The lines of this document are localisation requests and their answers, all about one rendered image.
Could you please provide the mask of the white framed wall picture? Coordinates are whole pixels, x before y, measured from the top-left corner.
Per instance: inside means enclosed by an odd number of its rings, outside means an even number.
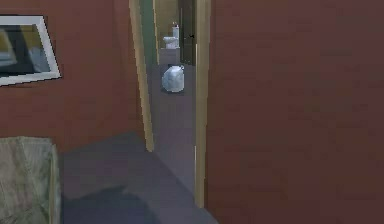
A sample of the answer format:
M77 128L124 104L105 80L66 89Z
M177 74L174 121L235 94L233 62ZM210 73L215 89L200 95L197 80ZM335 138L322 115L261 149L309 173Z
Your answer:
M0 14L0 86L61 77L44 16Z

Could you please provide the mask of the dark room door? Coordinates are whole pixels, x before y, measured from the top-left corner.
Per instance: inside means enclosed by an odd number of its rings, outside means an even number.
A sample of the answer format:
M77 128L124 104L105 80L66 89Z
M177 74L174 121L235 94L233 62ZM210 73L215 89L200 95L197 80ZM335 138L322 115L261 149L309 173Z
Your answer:
M179 0L179 22L180 22L180 59L188 65L195 64L195 0Z

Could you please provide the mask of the pale blue garbage bag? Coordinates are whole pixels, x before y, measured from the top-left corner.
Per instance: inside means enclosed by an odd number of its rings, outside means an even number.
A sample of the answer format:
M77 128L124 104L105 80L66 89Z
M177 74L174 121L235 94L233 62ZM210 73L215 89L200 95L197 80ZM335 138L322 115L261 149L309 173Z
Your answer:
M184 89L184 67L182 65L169 67L162 76L162 86L168 92L182 91Z

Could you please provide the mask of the white toilet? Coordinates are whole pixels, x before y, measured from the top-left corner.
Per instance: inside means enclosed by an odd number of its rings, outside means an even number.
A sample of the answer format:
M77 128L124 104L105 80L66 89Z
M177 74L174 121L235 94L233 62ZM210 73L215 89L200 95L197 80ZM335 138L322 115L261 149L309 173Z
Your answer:
M163 41L166 49L177 49L179 47L180 29L177 22L172 25L172 35L164 36Z

